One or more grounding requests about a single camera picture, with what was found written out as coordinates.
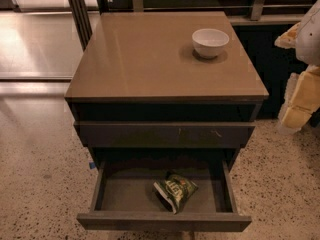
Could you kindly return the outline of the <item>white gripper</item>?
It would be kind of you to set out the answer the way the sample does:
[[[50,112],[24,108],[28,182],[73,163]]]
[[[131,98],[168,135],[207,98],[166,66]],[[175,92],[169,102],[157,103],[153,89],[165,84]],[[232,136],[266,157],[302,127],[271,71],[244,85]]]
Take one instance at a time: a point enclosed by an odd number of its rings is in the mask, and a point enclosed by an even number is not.
[[[297,59],[309,65],[302,73],[290,75],[278,114],[278,131],[294,134],[320,108],[320,0],[274,44],[283,49],[295,47]]]

